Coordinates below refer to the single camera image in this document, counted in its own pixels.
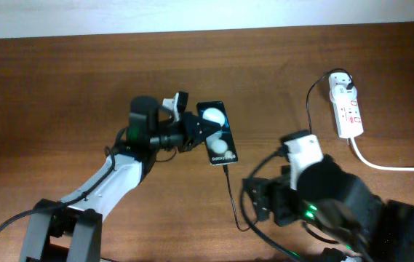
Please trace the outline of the black smartphone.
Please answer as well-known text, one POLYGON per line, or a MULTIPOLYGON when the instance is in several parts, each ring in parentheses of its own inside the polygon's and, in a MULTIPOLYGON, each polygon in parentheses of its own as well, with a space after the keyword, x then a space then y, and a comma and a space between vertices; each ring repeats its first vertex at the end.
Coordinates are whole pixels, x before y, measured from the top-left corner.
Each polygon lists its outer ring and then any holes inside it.
POLYGON ((196 104, 201 118, 216 122, 220 129, 206 138, 207 155, 211 165, 227 165, 238 162, 231 125, 222 101, 208 101, 196 104))

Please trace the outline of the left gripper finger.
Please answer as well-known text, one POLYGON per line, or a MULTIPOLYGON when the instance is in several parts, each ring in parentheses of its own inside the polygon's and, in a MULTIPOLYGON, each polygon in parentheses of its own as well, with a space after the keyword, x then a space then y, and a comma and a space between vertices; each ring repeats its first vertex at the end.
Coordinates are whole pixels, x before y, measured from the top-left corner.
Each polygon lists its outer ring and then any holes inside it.
POLYGON ((219 140, 221 134, 219 132, 206 136, 206 133, 202 133, 193 137, 192 140, 187 142, 186 150, 191 151, 193 148, 197 147, 201 143, 206 143, 207 147, 210 148, 211 144, 219 140))
POLYGON ((215 133, 218 132, 222 129, 222 126, 220 123, 217 122, 213 122, 210 120, 206 120, 201 118, 199 121, 199 126, 200 126, 200 130, 203 133, 215 133))

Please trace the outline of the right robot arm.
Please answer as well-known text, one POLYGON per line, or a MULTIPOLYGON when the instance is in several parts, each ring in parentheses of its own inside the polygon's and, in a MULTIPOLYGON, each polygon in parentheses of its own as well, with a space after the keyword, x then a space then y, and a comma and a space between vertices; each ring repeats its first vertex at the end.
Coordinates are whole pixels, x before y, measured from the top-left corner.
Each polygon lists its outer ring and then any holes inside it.
POLYGON ((366 261, 414 261, 414 205, 383 201, 358 176, 343 171, 329 155, 300 174, 290 187, 290 167, 277 178, 252 172, 242 181, 259 221, 280 227, 301 221, 328 235, 366 261))

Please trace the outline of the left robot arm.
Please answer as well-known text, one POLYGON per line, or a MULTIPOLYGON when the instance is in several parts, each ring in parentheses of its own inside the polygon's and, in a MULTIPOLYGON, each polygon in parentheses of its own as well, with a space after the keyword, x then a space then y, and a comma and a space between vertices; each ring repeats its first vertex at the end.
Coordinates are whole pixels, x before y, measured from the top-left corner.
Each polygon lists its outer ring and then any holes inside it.
POLYGON ((161 103, 134 98, 129 124, 107 149, 104 165, 71 194, 35 205, 20 260, 101 261, 103 221, 150 173, 159 151, 191 151, 226 124, 222 102, 198 103, 197 114, 186 110, 187 102, 186 92, 161 103))

